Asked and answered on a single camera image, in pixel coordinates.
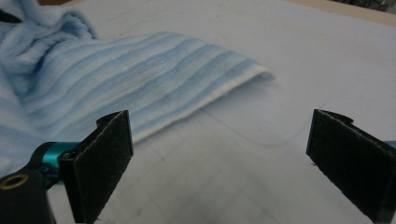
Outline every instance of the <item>teal metallic part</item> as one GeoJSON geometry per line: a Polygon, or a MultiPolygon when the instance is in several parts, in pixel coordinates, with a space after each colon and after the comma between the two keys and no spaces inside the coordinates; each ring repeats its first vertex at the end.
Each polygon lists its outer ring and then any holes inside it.
{"type": "Polygon", "coordinates": [[[386,144],[388,144],[389,146],[396,148],[396,141],[387,141],[385,142],[386,144]]]}
{"type": "Polygon", "coordinates": [[[58,142],[54,143],[52,146],[47,149],[46,154],[44,154],[43,157],[43,163],[50,163],[54,168],[59,170],[59,164],[58,164],[58,157],[66,152],[69,151],[73,148],[76,147],[78,143],[76,142],[58,142]]]}

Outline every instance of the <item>metal ring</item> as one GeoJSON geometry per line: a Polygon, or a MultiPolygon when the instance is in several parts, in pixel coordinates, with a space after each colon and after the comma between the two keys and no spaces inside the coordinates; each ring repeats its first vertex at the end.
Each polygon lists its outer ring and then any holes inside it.
{"type": "Polygon", "coordinates": [[[10,176],[0,183],[0,189],[15,189],[26,183],[28,179],[29,175],[26,174],[10,176]]]}

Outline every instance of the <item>white tabletop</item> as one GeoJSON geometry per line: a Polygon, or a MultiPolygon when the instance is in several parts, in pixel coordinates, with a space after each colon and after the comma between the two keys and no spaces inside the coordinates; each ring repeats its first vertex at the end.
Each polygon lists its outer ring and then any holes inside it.
{"type": "MultiPolygon", "coordinates": [[[[396,28],[276,0],[85,0],[101,38],[171,31],[253,58],[255,79],[149,139],[96,223],[371,223],[305,155],[313,110],[396,139],[396,28]]],[[[72,223],[67,197],[49,198],[72,223]]]]}

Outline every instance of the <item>bunched fabric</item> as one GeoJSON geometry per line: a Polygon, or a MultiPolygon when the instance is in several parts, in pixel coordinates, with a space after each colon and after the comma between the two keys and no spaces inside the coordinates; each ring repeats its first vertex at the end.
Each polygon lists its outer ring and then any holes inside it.
{"type": "Polygon", "coordinates": [[[255,61],[193,37],[99,40],[71,7],[2,1],[0,176],[47,141],[80,141],[103,115],[129,110],[139,141],[238,85],[271,75],[255,61]]]}

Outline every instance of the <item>towel fold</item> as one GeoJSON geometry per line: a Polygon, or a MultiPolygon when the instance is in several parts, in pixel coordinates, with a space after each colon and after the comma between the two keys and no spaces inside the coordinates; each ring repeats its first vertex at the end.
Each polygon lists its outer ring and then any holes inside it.
{"type": "Polygon", "coordinates": [[[82,13],[3,1],[0,176],[46,141],[80,141],[103,115],[129,110],[139,141],[257,75],[255,61],[186,35],[99,40],[82,13]]]}

